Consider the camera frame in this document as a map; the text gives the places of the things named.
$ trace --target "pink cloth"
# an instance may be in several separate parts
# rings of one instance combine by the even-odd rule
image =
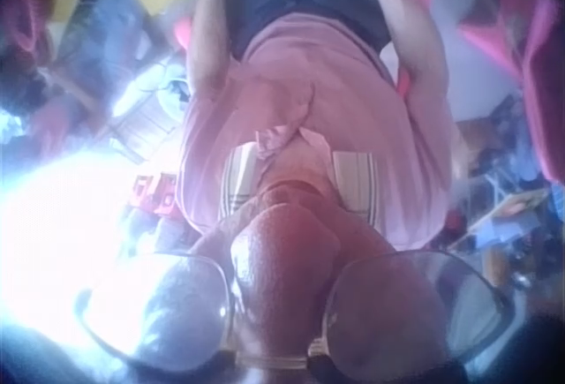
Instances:
[[[446,95],[424,93],[405,102],[376,54],[339,22],[278,19],[232,64],[224,88],[193,98],[178,204],[196,230],[210,230],[230,151],[256,141],[272,158],[300,134],[327,162],[332,151],[373,154],[376,228],[396,249],[419,248],[443,226],[451,178]]]

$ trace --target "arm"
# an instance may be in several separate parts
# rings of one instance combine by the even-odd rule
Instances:
[[[448,67],[440,33],[419,0],[379,0],[400,63],[411,76],[411,95],[445,98]]]
[[[447,102],[448,66],[440,33],[419,0],[379,0],[400,64],[410,75],[406,105],[420,166],[431,184],[451,186],[453,118]]]
[[[198,0],[188,56],[189,82],[195,92],[221,87],[230,64],[230,38],[224,0]]]

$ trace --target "person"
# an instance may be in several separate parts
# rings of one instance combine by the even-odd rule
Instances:
[[[405,97],[379,58],[391,40]],[[443,226],[440,34],[419,0],[198,0],[188,53],[177,203],[202,234],[192,253],[237,285],[248,356],[303,355],[345,266]]]
[[[379,59],[391,38],[404,98]],[[419,0],[198,0],[189,53],[177,202],[197,231],[280,186],[308,187],[396,250],[441,230],[448,70]]]

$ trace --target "sunlight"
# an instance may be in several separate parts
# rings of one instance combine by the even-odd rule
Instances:
[[[2,315],[75,343],[72,307],[119,249],[118,218],[133,168],[113,154],[77,154],[35,171],[0,204]]]

